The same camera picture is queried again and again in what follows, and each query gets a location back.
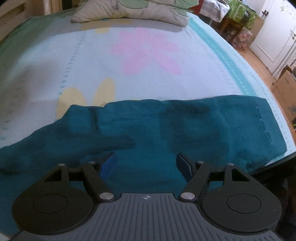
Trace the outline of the cardboard box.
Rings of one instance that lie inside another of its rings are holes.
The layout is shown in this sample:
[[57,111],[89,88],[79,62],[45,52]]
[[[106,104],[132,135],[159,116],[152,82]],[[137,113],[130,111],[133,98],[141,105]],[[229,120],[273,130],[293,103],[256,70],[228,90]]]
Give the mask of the cardboard box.
[[273,95],[281,105],[285,115],[290,122],[295,120],[295,77],[286,70],[273,85]]

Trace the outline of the teal pants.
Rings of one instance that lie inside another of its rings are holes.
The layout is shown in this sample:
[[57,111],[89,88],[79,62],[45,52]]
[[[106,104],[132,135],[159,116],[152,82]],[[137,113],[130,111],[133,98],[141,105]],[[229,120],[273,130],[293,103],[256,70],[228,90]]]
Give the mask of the teal pants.
[[286,151],[278,122],[259,97],[73,105],[60,120],[1,149],[1,232],[18,232],[13,201],[60,163],[77,167],[113,152],[116,160],[102,178],[115,195],[178,195],[185,185],[176,167],[178,153],[215,167],[233,162],[252,172]]

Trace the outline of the leaf print pillow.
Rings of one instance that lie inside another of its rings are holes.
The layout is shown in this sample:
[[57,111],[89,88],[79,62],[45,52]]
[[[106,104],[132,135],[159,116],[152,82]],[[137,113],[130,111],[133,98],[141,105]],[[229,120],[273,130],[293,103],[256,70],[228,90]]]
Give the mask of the leaf print pillow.
[[188,9],[199,4],[196,0],[141,1],[92,0],[79,4],[71,21],[86,23],[104,19],[142,19],[162,21],[185,27],[189,23]]

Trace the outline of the green patterned bag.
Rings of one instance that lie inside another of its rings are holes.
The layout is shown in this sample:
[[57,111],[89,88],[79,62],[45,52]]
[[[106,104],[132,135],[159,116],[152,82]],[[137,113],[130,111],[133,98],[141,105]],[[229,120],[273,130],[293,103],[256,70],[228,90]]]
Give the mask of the green patterned bag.
[[258,14],[243,1],[229,0],[226,2],[230,7],[226,16],[251,30]]

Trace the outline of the wooden headboard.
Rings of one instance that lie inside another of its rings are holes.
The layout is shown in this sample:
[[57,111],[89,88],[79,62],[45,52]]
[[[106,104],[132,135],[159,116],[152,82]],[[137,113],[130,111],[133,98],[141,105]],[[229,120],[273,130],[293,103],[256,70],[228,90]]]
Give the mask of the wooden headboard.
[[0,39],[4,40],[8,34],[20,23],[28,18],[26,0],[7,0],[1,5]]

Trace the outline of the white wardrobe door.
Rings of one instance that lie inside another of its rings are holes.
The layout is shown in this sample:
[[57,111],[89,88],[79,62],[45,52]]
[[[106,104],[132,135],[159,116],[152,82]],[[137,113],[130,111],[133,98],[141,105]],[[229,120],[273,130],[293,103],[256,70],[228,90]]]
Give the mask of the white wardrobe door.
[[263,12],[264,24],[250,50],[277,76],[295,48],[295,7],[289,1],[271,1]]

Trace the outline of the grey plaid cloth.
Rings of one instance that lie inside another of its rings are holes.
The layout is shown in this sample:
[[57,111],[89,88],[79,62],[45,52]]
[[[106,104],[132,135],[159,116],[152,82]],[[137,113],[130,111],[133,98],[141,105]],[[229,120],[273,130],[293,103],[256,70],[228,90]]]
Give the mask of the grey plaid cloth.
[[200,14],[220,23],[230,10],[227,1],[203,0]]

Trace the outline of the floral storage box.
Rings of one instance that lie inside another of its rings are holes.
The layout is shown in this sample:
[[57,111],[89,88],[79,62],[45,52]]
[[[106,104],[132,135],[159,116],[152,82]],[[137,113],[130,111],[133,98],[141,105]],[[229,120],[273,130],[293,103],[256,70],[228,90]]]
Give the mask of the floral storage box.
[[240,33],[233,39],[232,46],[238,50],[245,50],[247,48],[247,43],[252,37],[252,32],[247,28],[243,28]]

